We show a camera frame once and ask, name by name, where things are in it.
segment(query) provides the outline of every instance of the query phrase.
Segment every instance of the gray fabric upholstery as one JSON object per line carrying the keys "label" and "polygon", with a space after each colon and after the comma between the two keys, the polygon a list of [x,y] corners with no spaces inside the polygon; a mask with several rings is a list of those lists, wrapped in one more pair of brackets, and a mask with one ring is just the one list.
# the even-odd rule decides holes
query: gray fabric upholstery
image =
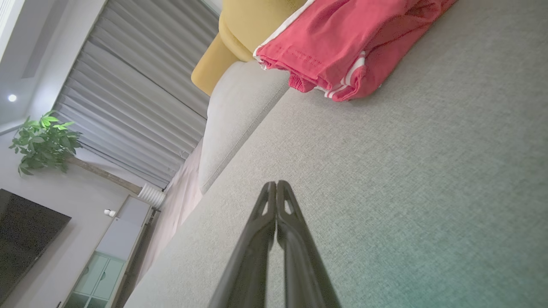
{"label": "gray fabric upholstery", "polygon": [[289,73],[236,62],[209,100],[198,181],[205,193],[257,125],[289,89]]}
{"label": "gray fabric upholstery", "polygon": [[547,307],[546,16],[544,0],[460,0],[372,96],[287,91],[126,307],[206,307],[278,179],[343,307]]}

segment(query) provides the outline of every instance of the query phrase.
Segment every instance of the television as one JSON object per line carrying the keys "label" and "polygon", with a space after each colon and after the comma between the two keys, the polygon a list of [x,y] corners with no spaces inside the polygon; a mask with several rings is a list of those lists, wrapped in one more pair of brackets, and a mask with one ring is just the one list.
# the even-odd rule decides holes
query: television
{"label": "television", "polygon": [[70,219],[0,189],[0,305]]}

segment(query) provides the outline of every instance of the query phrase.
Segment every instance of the red pants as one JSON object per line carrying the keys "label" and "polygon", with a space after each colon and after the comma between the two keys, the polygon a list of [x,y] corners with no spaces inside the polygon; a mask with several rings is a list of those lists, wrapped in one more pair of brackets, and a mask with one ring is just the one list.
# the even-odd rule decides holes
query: red pants
{"label": "red pants", "polygon": [[456,0],[308,0],[254,52],[301,92],[334,101],[371,94]]}

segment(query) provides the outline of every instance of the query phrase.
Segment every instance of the gray curtain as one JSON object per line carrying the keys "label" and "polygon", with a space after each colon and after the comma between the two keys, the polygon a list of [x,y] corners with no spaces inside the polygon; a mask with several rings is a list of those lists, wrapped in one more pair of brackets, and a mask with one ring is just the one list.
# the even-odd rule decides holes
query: gray curtain
{"label": "gray curtain", "polygon": [[56,103],[84,147],[165,187],[203,136],[190,80],[218,31],[199,0],[109,0]]}

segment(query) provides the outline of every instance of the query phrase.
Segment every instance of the white stripe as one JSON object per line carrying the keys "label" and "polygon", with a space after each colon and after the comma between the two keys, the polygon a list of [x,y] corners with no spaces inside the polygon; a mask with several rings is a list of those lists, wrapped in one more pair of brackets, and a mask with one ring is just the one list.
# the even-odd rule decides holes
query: white stripe
{"label": "white stripe", "polygon": [[337,90],[331,91],[331,92],[329,93],[329,98],[332,99],[332,98],[333,98],[333,95],[334,95],[335,93],[340,92],[340,91],[342,91],[342,90],[344,90],[344,89],[346,89],[346,88],[348,88],[348,86],[345,85],[345,84],[343,84],[342,87],[338,88]]}
{"label": "white stripe", "polygon": [[354,72],[358,68],[360,68],[361,66],[363,66],[365,64],[366,64],[366,52],[364,50],[362,50],[362,52],[359,53],[358,59],[356,59],[356,61],[354,61],[354,64],[352,65],[352,67],[350,67],[348,73],[346,74],[344,84],[345,85],[351,85],[350,84],[350,79],[352,78],[352,74],[354,74]]}
{"label": "white stripe", "polygon": [[315,0],[308,0],[306,1],[306,3],[300,7],[298,10],[296,10],[290,17],[288,17],[281,25],[280,27],[278,27],[278,29],[276,29],[274,31],[273,34],[271,34],[262,44],[260,44],[259,46],[257,46],[257,48],[255,48],[255,51],[253,51],[253,57],[255,59],[257,59],[257,61],[259,63],[262,63],[262,60],[261,60],[261,57],[257,56],[257,50],[261,47],[263,47],[264,45],[268,44],[271,40],[275,39],[276,37],[278,37],[278,35],[280,35],[285,29],[287,29],[287,27],[289,27],[289,25],[291,25],[293,23],[293,21],[295,21],[297,19],[297,17],[299,17]]}
{"label": "white stripe", "polygon": [[327,97],[327,94],[329,94],[329,91],[325,90],[324,88],[320,87],[319,85],[315,86],[314,89],[322,90],[325,93],[323,94],[324,97]]}

